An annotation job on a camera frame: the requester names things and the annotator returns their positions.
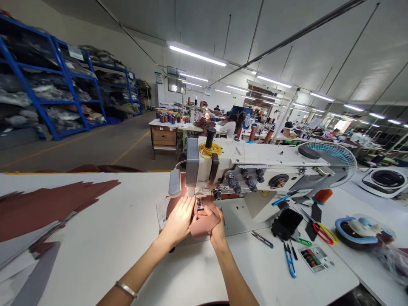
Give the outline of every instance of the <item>hand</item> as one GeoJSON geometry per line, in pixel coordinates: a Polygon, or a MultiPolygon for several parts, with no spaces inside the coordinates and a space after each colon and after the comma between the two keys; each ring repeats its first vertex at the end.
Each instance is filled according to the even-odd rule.
{"type": "Polygon", "coordinates": [[[170,213],[158,239],[170,244],[170,248],[172,248],[186,238],[190,233],[188,226],[191,222],[191,214],[195,203],[196,197],[188,198],[187,193],[180,198],[170,213]]]}
{"type": "MultiPolygon", "coordinates": [[[[218,214],[220,216],[220,221],[211,230],[210,240],[211,240],[211,244],[213,247],[219,247],[224,244],[227,244],[227,240],[225,238],[225,231],[224,231],[224,215],[222,214],[222,211],[218,207],[215,207],[215,208],[217,209],[218,214]]],[[[204,206],[204,212],[206,215],[213,214],[213,211],[208,206],[204,206]]]]}

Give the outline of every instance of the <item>fluorescent light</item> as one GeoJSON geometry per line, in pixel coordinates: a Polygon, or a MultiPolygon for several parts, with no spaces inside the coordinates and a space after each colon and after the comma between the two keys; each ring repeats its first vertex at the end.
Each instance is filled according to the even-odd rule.
{"type": "Polygon", "coordinates": [[[317,97],[317,98],[321,98],[321,99],[323,99],[323,100],[327,100],[327,101],[330,101],[330,102],[333,102],[334,101],[334,99],[332,99],[332,98],[328,98],[328,97],[325,97],[325,96],[321,96],[321,95],[319,95],[319,94],[317,94],[317,93],[314,93],[314,92],[309,92],[312,96],[315,96],[315,97],[317,97]]]}
{"type": "Polygon", "coordinates": [[[379,114],[376,114],[376,113],[370,113],[370,116],[380,118],[380,119],[385,119],[385,117],[383,115],[379,115],[379,114]]]}
{"type": "Polygon", "coordinates": [[[267,95],[262,95],[262,97],[264,97],[264,98],[268,98],[268,99],[272,99],[272,100],[277,100],[277,101],[280,101],[280,99],[279,99],[279,98],[277,98],[277,97],[272,97],[272,96],[267,96],[267,95]]]}
{"type": "Polygon", "coordinates": [[[231,94],[228,91],[221,91],[221,90],[218,90],[218,89],[215,89],[215,91],[223,92],[224,94],[231,94]]]}
{"type": "Polygon", "coordinates": [[[391,122],[391,123],[394,123],[394,124],[401,124],[401,122],[399,122],[397,120],[392,120],[392,119],[388,120],[388,122],[391,122]]]}
{"type": "Polygon", "coordinates": [[[198,87],[202,87],[201,85],[197,85],[197,84],[193,84],[193,83],[189,83],[186,81],[182,81],[184,84],[189,84],[189,85],[193,85],[193,86],[198,86],[198,87]]]}
{"type": "Polygon", "coordinates": [[[237,87],[232,87],[232,86],[229,86],[229,85],[227,85],[227,87],[228,87],[228,88],[232,88],[232,89],[236,89],[236,90],[239,90],[239,91],[249,92],[249,91],[248,91],[248,90],[246,90],[246,89],[237,88],[237,87]]]}
{"type": "Polygon", "coordinates": [[[190,55],[190,56],[192,56],[192,57],[199,58],[199,59],[201,59],[201,60],[205,60],[205,61],[207,61],[207,62],[211,62],[211,63],[216,64],[216,65],[220,65],[220,66],[223,66],[223,67],[225,67],[225,66],[227,65],[226,63],[219,62],[219,61],[216,61],[216,60],[214,60],[214,59],[211,59],[211,58],[208,58],[208,57],[204,57],[204,56],[202,56],[202,55],[198,55],[198,54],[195,54],[195,53],[193,53],[193,52],[190,52],[190,51],[187,51],[187,50],[183,50],[183,49],[177,48],[177,47],[172,46],[172,45],[169,46],[169,48],[170,48],[171,50],[174,50],[174,51],[177,51],[177,52],[180,52],[180,53],[183,53],[183,54],[187,54],[187,55],[190,55]]]}
{"type": "Polygon", "coordinates": [[[271,79],[265,78],[265,77],[263,77],[263,76],[256,76],[256,77],[257,77],[257,78],[260,78],[260,79],[262,79],[262,80],[265,80],[265,81],[271,82],[271,83],[275,83],[275,84],[278,84],[278,85],[281,85],[281,86],[287,87],[287,88],[292,88],[292,87],[291,87],[291,85],[283,84],[283,83],[281,83],[281,82],[277,82],[277,81],[274,81],[274,80],[271,80],[271,79]]]}
{"type": "Polygon", "coordinates": [[[346,106],[348,108],[351,108],[351,109],[354,109],[355,111],[363,111],[364,110],[362,108],[358,108],[357,106],[352,106],[350,104],[345,104],[344,106],[346,106]]]}
{"type": "Polygon", "coordinates": [[[181,72],[180,72],[180,75],[185,76],[185,77],[192,77],[193,79],[198,79],[200,81],[208,82],[208,80],[206,80],[206,79],[202,79],[202,78],[199,78],[199,77],[196,77],[196,76],[191,76],[191,75],[188,75],[188,74],[182,74],[181,72]]]}

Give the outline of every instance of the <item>storage rack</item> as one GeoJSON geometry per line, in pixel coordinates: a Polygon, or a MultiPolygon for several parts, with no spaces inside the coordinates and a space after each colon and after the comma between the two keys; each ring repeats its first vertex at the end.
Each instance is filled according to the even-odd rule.
{"type": "MultiPolygon", "coordinates": [[[[90,78],[87,76],[83,76],[83,75],[78,75],[78,74],[73,74],[71,73],[66,65],[65,65],[65,61],[61,55],[61,49],[60,49],[60,45],[67,45],[65,42],[62,42],[61,40],[58,40],[57,38],[49,35],[48,33],[39,31],[33,27],[30,27],[28,25],[25,25],[19,21],[16,21],[14,19],[11,19],[9,17],[5,17],[3,15],[0,15],[0,25],[3,30],[7,29],[7,31],[19,31],[19,32],[31,32],[34,33],[36,35],[40,35],[42,37],[44,37],[48,43],[49,43],[49,47],[50,50],[52,51],[55,60],[58,64],[59,70],[54,70],[54,69],[49,69],[49,68],[45,68],[45,67],[39,67],[39,66],[33,66],[33,65],[28,65],[22,62],[17,62],[14,58],[14,56],[11,54],[11,52],[9,51],[9,49],[7,48],[7,45],[5,44],[4,40],[2,39],[2,37],[0,36],[0,55],[3,55],[3,58],[0,58],[0,63],[2,64],[8,64],[10,66],[10,68],[12,69],[12,71],[14,72],[15,76],[17,77],[17,79],[19,80],[21,86],[23,87],[23,89],[25,90],[26,94],[28,95],[28,97],[31,99],[33,106],[35,107],[36,111],[38,112],[39,116],[44,120],[45,124],[47,125],[51,135],[53,136],[54,140],[59,141],[61,140],[62,137],[68,136],[68,135],[72,135],[72,134],[76,134],[76,133],[80,133],[83,131],[90,131],[90,128],[93,128],[95,126],[100,126],[100,125],[104,125],[107,124],[105,123],[101,123],[101,124],[96,124],[96,125],[89,125],[83,112],[81,109],[80,104],[81,103],[90,103],[90,102],[99,102],[101,104],[101,108],[102,108],[102,112],[103,112],[103,116],[105,117],[105,111],[103,109],[103,105],[102,105],[102,101],[100,99],[100,95],[99,95],[99,88],[98,88],[98,84],[96,82],[95,78],[90,78]],[[42,101],[40,100],[34,93],[33,89],[31,88],[29,82],[27,81],[27,79],[25,78],[22,69],[26,68],[26,69],[31,69],[31,70],[36,70],[36,71],[44,71],[44,72],[49,72],[49,73],[54,73],[54,74],[58,74],[61,75],[64,80],[66,85],[68,86],[68,89],[70,90],[72,96],[74,97],[73,101],[42,101]],[[72,77],[81,77],[81,78],[85,78],[85,79],[91,79],[94,81],[94,84],[96,86],[96,91],[98,93],[98,98],[99,100],[91,100],[88,102],[81,102],[78,100],[77,94],[75,92],[75,88],[74,85],[72,83],[72,77]],[[83,121],[83,128],[79,128],[79,129],[75,129],[75,130],[67,130],[64,132],[58,132],[56,130],[56,128],[54,127],[54,125],[52,124],[50,118],[47,115],[47,112],[44,110],[43,105],[57,105],[57,104],[74,104],[77,108],[77,112],[78,115],[80,116],[81,120],[83,121]]],[[[91,60],[89,58],[89,55],[87,54],[86,51],[82,50],[82,52],[85,54],[85,58],[87,59],[88,65],[91,69],[91,71],[93,72],[93,67],[92,67],[92,63],[91,60]]]]}
{"type": "MultiPolygon", "coordinates": [[[[116,66],[105,65],[105,64],[102,64],[102,63],[99,63],[99,62],[92,62],[92,64],[95,67],[100,67],[100,68],[104,68],[104,69],[123,72],[125,74],[125,76],[126,76],[126,84],[108,83],[108,82],[104,82],[104,81],[100,81],[100,80],[98,82],[100,84],[107,84],[107,85],[109,85],[111,87],[126,87],[128,92],[129,92],[129,99],[124,99],[124,100],[125,101],[130,101],[130,103],[132,103],[132,104],[135,103],[135,102],[139,102],[139,93],[137,91],[136,76],[135,76],[134,72],[131,72],[131,71],[127,70],[127,69],[123,69],[123,68],[116,67],[116,66]],[[133,80],[135,80],[135,85],[134,86],[130,85],[129,76],[132,76],[133,80]],[[135,90],[137,99],[132,98],[132,89],[135,90]]],[[[136,116],[141,115],[141,114],[142,114],[142,105],[141,105],[141,103],[139,103],[139,112],[134,114],[133,116],[136,117],[136,116]]]]}

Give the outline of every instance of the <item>silver bracelet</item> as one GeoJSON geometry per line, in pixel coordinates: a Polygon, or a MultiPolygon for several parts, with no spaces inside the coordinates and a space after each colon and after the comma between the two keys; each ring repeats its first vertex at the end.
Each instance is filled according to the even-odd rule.
{"type": "Polygon", "coordinates": [[[135,300],[137,300],[137,293],[136,292],[134,292],[132,289],[130,289],[128,286],[126,286],[125,284],[122,284],[122,283],[120,283],[120,282],[116,282],[115,283],[115,286],[116,287],[119,287],[120,289],[123,289],[123,290],[125,290],[127,293],[129,293],[131,296],[133,296],[133,298],[135,299],[135,300]]]}

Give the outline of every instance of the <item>yellow scissors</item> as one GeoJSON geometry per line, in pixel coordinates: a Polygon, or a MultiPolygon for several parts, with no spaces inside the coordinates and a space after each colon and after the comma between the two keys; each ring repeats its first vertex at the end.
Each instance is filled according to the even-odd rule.
{"type": "Polygon", "coordinates": [[[330,245],[333,245],[339,242],[338,238],[336,237],[335,234],[333,234],[331,230],[329,230],[326,226],[324,226],[320,222],[317,222],[316,220],[314,220],[311,216],[309,216],[307,212],[303,210],[303,208],[300,208],[300,209],[303,211],[306,217],[308,217],[309,220],[313,222],[313,229],[319,235],[319,237],[323,239],[324,242],[330,245]]]}

